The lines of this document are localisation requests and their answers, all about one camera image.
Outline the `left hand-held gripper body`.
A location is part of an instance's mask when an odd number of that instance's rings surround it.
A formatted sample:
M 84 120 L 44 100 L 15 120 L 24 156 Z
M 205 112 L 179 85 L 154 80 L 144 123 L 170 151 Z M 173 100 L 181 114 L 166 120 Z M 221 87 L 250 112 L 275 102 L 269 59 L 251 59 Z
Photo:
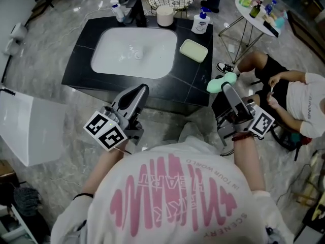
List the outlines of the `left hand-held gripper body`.
M 127 140 L 137 145 L 144 133 L 136 116 L 127 119 L 110 106 L 95 111 L 83 129 L 106 151 Z

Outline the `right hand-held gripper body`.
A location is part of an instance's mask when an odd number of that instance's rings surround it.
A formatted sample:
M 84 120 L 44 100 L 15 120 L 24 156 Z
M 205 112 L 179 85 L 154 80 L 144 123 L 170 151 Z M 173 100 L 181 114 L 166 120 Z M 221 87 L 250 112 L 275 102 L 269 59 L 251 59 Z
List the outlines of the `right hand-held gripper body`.
M 251 98 L 242 98 L 235 108 L 232 108 L 225 95 L 217 95 L 212 103 L 212 110 L 223 146 L 227 146 L 226 139 L 236 133 L 252 132 L 262 139 L 275 121 Z

